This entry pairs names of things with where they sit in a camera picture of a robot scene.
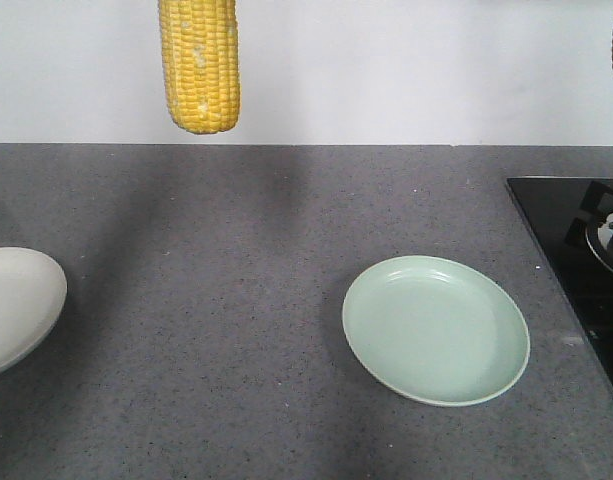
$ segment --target corn cob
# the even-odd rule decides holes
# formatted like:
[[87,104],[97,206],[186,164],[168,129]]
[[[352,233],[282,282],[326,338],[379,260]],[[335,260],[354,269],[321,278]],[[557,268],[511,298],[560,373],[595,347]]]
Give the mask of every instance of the corn cob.
[[239,116],[235,0],[159,0],[166,100],[192,133],[229,130]]

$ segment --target speckled gray surface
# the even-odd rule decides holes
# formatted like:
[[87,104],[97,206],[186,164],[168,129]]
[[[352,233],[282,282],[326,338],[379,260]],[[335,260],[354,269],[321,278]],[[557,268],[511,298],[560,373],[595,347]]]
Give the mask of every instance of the speckled gray surface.
[[[0,479],[613,479],[613,394],[505,185],[613,175],[613,148],[0,145],[0,245],[65,310],[0,375]],[[406,400],[345,343],[343,295],[425,254],[498,282],[519,383]]]

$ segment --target white bowl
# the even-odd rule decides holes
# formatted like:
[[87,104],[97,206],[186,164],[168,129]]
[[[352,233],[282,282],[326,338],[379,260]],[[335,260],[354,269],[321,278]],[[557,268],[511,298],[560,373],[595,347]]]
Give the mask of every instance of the white bowl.
[[49,256],[0,248],[0,372],[48,335],[66,299],[66,277]]

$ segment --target countertop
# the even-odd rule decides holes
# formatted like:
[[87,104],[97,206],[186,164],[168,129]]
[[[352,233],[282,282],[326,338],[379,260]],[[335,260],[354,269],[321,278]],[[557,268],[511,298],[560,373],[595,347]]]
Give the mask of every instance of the countertop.
[[[506,186],[537,174],[613,148],[0,145],[0,246],[69,283],[0,375],[0,479],[613,479],[613,391]],[[515,387],[431,407],[360,366],[345,291],[406,254],[514,298]]]

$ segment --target black glass stovetop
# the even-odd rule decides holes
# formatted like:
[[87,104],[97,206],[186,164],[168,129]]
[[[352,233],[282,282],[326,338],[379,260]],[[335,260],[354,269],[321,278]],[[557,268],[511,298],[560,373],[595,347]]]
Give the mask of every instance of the black glass stovetop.
[[613,272],[585,235],[613,212],[613,179],[521,177],[508,184],[613,384]]

